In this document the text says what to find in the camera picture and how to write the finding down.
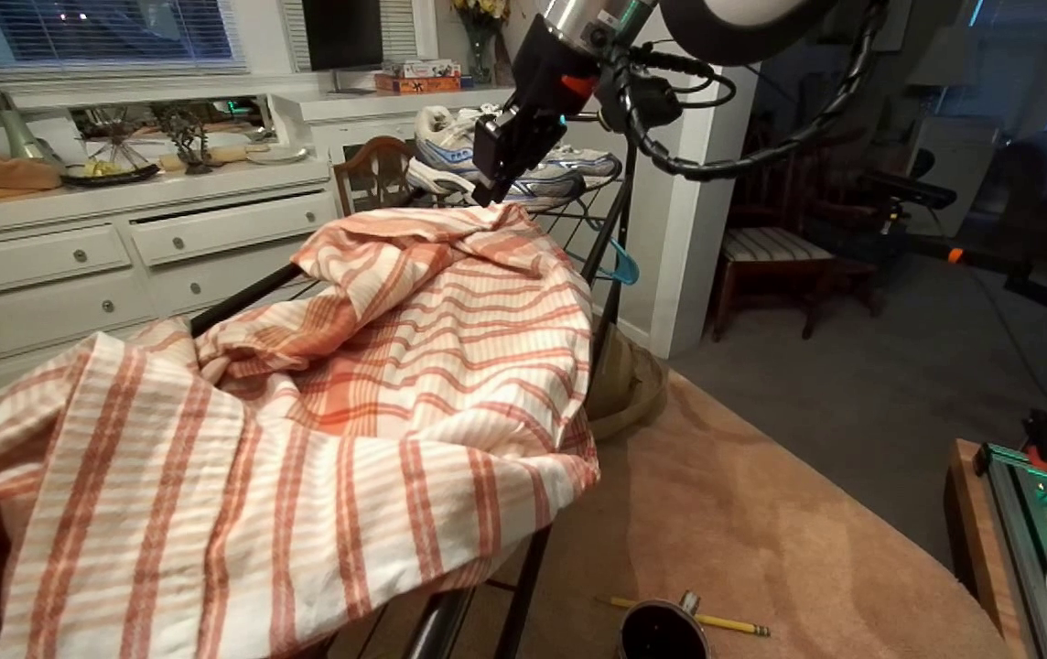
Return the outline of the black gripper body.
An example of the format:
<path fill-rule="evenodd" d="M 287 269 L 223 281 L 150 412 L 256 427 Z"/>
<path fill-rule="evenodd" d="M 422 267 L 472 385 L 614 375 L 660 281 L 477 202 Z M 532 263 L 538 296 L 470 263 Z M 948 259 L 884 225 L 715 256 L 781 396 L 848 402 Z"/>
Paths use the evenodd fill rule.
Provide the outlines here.
<path fill-rule="evenodd" d="M 563 140 L 569 120 L 598 90 L 598 75 L 593 53 L 563 42 L 547 17 L 532 23 L 513 63 L 510 101 L 477 120 L 477 202 L 500 202 Z"/>

